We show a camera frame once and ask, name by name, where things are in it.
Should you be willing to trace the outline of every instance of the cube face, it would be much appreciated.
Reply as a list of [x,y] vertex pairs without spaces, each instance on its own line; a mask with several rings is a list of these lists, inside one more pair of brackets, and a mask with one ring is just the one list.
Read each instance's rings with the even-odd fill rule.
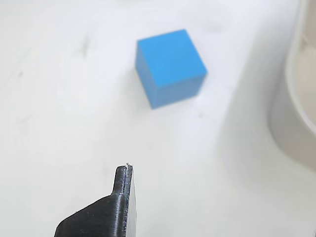
[[152,108],[197,95],[207,74],[185,30],[139,40],[136,69]]

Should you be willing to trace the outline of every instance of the white table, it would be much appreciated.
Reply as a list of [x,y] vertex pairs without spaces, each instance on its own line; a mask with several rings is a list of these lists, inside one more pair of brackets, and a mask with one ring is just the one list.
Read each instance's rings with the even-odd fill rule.
[[[0,231],[52,237],[135,169],[138,237],[312,237],[316,171],[267,126],[298,0],[2,0]],[[185,28],[209,76],[151,110],[136,40]]]

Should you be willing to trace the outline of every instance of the white bowl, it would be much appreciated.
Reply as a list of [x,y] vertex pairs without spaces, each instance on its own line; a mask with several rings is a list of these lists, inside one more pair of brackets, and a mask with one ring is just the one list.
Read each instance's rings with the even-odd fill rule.
[[306,61],[309,59],[303,53],[306,47],[316,48],[315,26],[316,1],[302,0],[284,78],[277,90],[269,118],[270,129],[281,149],[308,165],[316,165],[316,94],[307,96],[307,91],[314,90],[316,93],[316,88],[311,86],[314,83],[316,87],[316,77],[314,81],[304,80],[306,73],[310,76],[312,71],[316,73],[316,67],[314,70],[303,70],[312,63]]

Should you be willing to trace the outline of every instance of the blue block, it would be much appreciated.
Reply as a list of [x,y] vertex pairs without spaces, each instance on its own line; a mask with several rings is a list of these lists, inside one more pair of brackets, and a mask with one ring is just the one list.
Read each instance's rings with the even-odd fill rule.
[[207,74],[186,30],[139,40],[136,70],[153,109],[197,95]]

